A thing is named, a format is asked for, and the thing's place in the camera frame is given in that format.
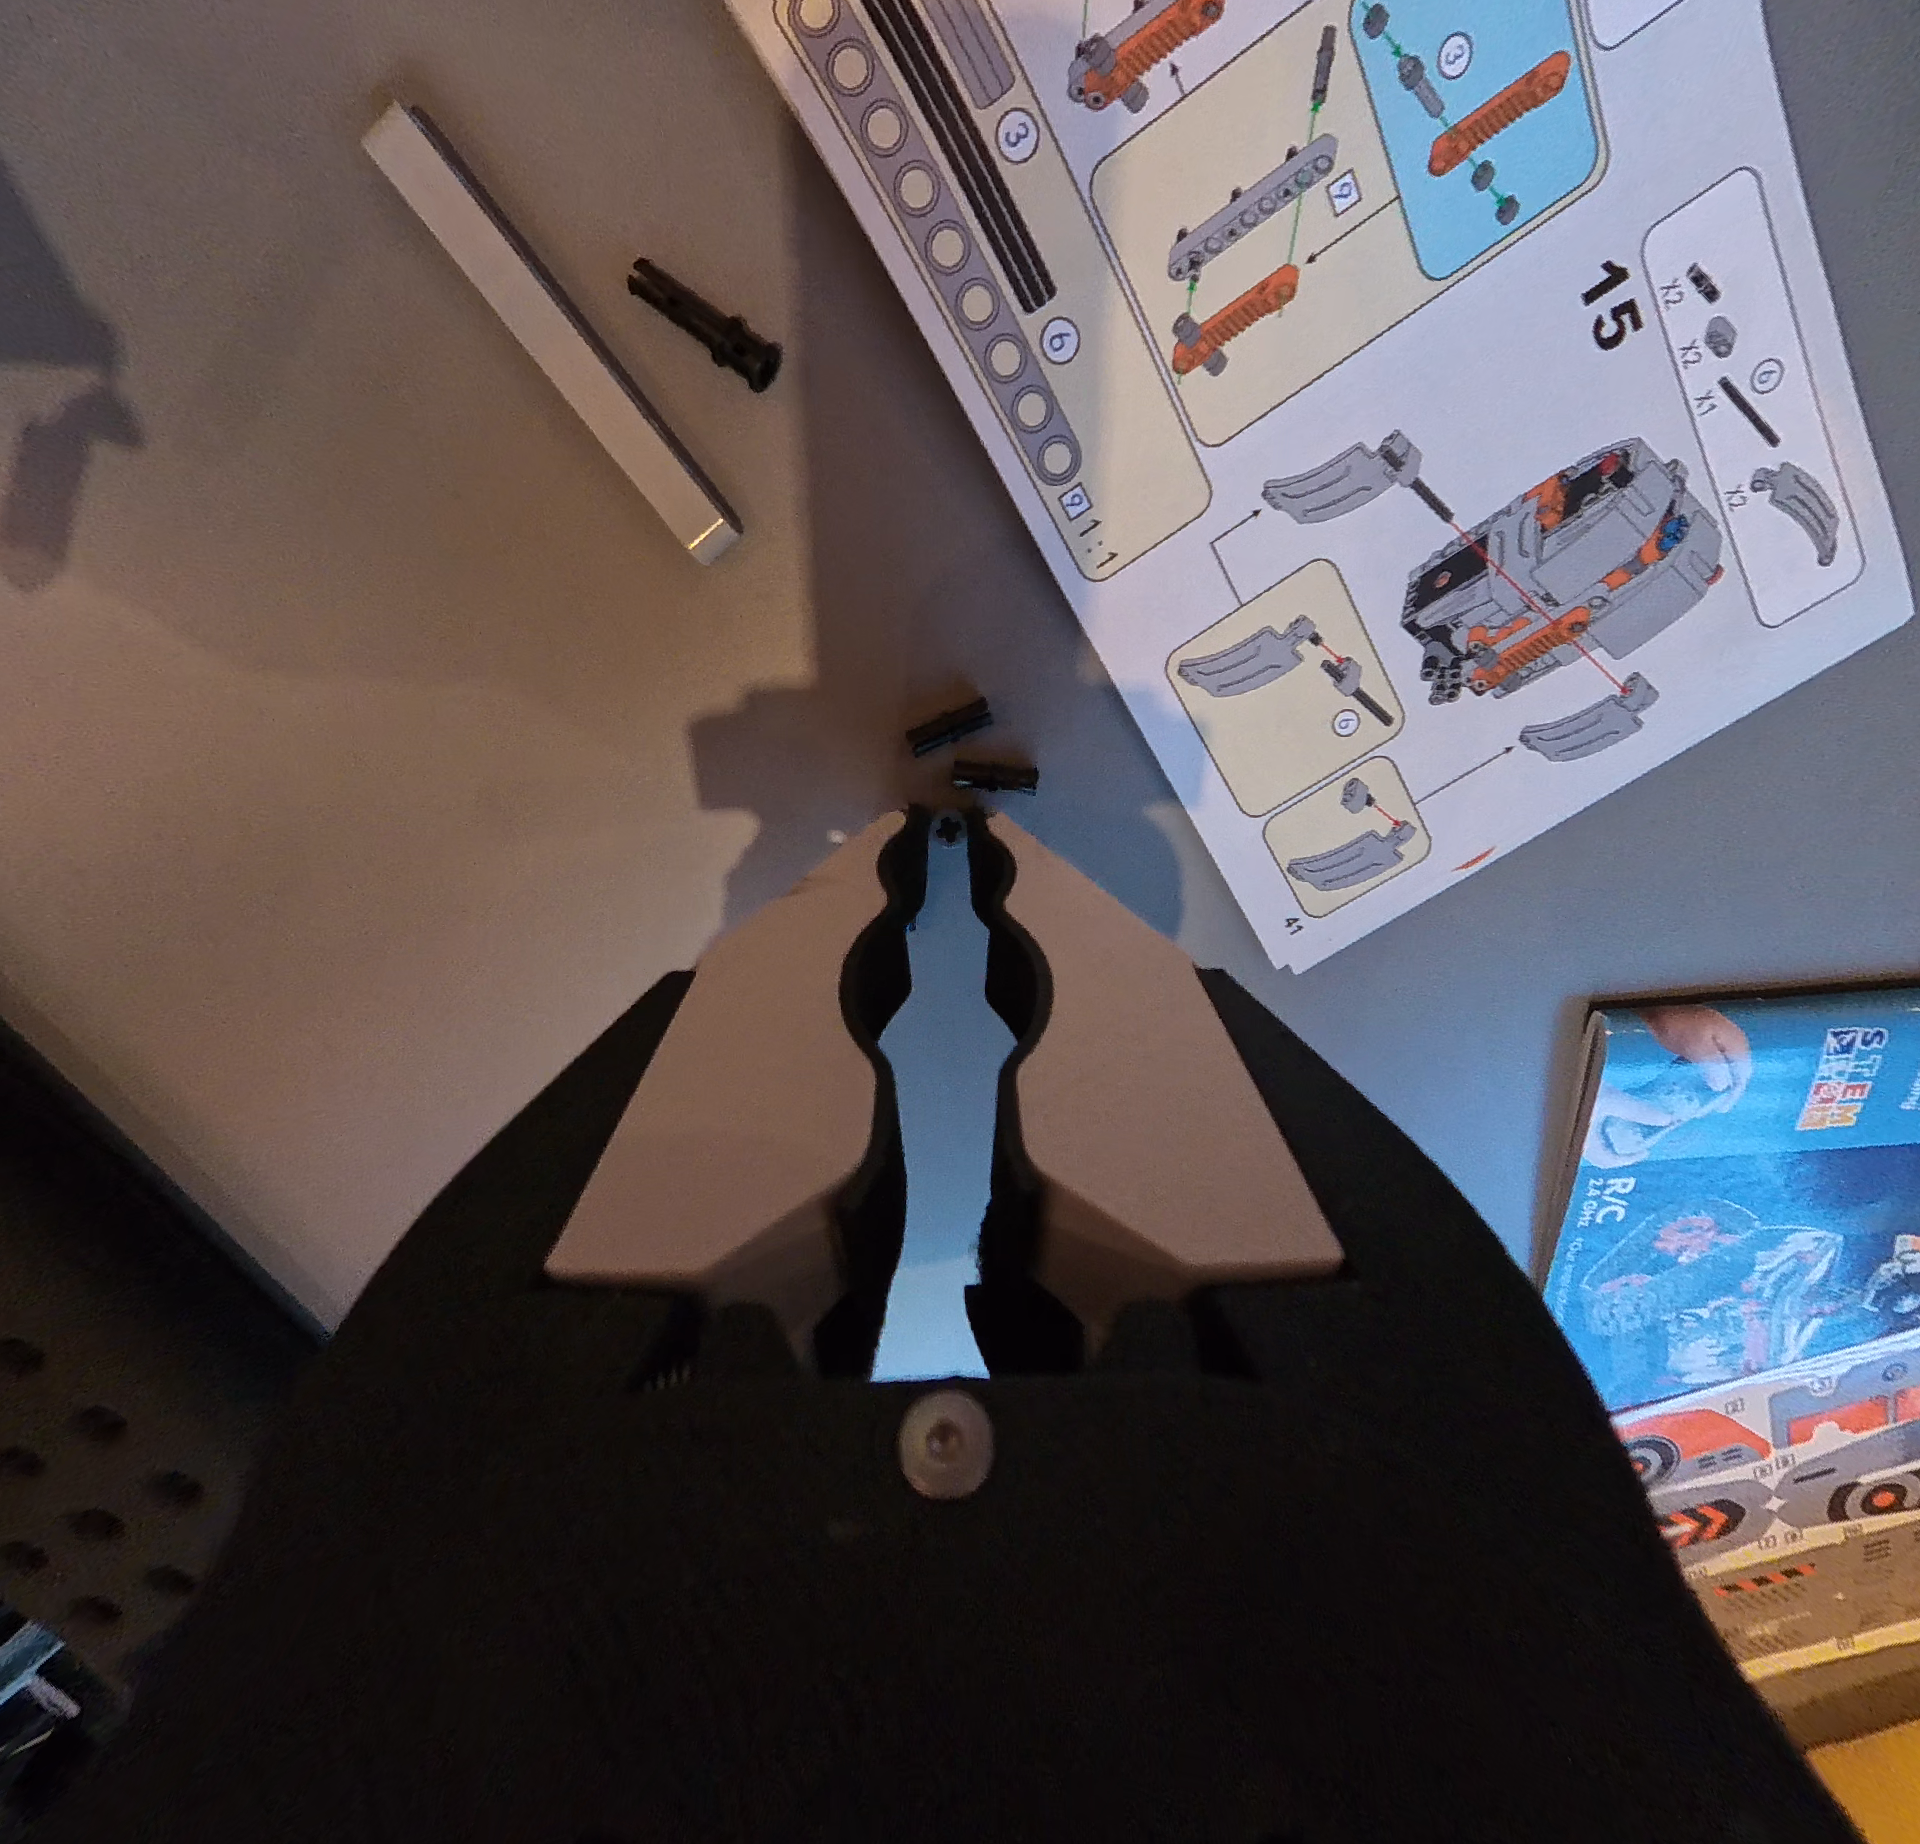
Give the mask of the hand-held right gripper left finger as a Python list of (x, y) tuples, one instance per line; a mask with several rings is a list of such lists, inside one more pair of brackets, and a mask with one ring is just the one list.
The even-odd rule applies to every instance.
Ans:
[(925, 812), (890, 812), (709, 944), (546, 1274), (774, 1310), (868, 1376), (905, 1236), (893, 1074)]

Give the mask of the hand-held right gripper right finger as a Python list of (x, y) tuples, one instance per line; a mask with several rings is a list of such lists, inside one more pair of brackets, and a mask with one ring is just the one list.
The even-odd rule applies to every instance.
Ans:
[(1143, 1300), (1326, 1279), (1341, 1249), (1188, 953), (1008, 817), (968, 812), (1000, 1066), (968, 1321), (1066, 1376)]

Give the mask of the grey desk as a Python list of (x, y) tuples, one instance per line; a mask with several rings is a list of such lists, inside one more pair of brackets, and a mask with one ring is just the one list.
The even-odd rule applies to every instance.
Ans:
[[(721, 488), (718, 561), (362, 151), (392, 100)], [(1588, 999), (1915, 968), (1915, 624), (1273, 968), (723, 0), (4, 0), (4, 253), (4, 1006), (321, 1321), (972, 686), (1021, 819), (1520, 1247)]]

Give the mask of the blue toy box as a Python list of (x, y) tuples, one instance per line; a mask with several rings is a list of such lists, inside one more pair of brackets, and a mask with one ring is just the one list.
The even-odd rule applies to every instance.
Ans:
[(1595, 1004), (1544, 1303), (1805, 1747), (1915, 1721), (1918, 990)]

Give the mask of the black perforated panel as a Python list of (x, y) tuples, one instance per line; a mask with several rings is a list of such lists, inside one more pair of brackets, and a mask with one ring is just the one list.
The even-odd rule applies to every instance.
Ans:
[(84, 1718), (4, 1771), (31, 1837), (117, 1733), (223, 1549), (319, 1333), (13, 1029), (2, 1033), (2, 1610)]

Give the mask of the toy instruction booklet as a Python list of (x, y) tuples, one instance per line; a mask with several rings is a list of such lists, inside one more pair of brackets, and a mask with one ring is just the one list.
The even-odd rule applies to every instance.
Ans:
[(1262, 952), (1912, 613), (1761, 0), (725, 0)]

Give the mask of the long black toy pin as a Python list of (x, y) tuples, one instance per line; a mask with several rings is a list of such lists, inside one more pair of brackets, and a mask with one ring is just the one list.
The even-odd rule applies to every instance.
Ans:
[(762, 395), (781, 374), (781, 343), (758, 334), (743, 318), (723, 312), (649, 258), (634, 260), (627, 292), (703, 346), (715, 366), (739, 374), (751, 392)]

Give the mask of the long grey toy beam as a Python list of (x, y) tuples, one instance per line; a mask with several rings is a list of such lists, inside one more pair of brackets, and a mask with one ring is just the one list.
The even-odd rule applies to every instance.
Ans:
[(739, 517), (433, 119), (392, 100), (362, 151), (684, 550), (729, 553)]

